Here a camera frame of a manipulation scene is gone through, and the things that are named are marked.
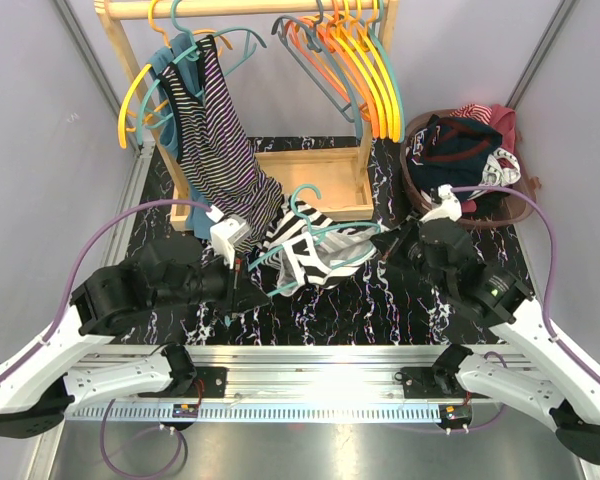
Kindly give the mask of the thin-striped black tank top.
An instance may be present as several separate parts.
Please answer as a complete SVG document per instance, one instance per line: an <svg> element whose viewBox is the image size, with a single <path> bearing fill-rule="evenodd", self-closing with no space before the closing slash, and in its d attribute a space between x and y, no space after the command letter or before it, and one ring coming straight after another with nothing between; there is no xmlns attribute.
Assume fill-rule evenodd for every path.
<svg viewBox="0 0 600 480"><path fill-rule="evenodd" d="M237 250L249 253L276 217L283 201L282 187L261 169L255 157L234 109L216 46L211 46L211 40L199 40L198 45L204 96L194 113L195 135L187 135L193 140L190 153L196 152L192 161L195 177L190 182L211 205L248 223L250 234Z"/></svg>

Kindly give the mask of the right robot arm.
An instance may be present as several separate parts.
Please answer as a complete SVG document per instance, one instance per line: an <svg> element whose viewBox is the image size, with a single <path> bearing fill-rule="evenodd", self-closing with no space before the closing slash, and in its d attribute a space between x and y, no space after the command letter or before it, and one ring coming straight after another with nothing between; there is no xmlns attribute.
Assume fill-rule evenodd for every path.
<svg viewBox="0 0 600 480"><path fill-rule="evenodd" d="M536 379L452 344L435 360L429 380L445 397L461 391L490 397L552 431L571 453L600 465L600 364L543 318L540 302L516 275L483 261L470 234L450 219L373 237L389 265L434 287L461 319L515 347L542 373Z"/></svg>

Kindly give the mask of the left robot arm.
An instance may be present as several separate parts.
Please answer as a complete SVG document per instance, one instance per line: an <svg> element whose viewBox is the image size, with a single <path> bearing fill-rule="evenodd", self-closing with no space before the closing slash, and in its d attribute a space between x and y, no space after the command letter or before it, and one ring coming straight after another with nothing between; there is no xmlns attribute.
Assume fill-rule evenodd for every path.
<svg viewBox="0 0 600 480"><path fill-rule="evenodd" d="M177 344L113 367L76 365L160 308L211 303L231 315L269 303L244 261L234 267L220 256L204 262L202 253L193 237L155 240L80 284L51 338L34 340L37 352L0 380L0 437L37 436L93 403L134 395L181 398L198 389L190 354ZM0 364L0 374L11 364Z"/></svg>

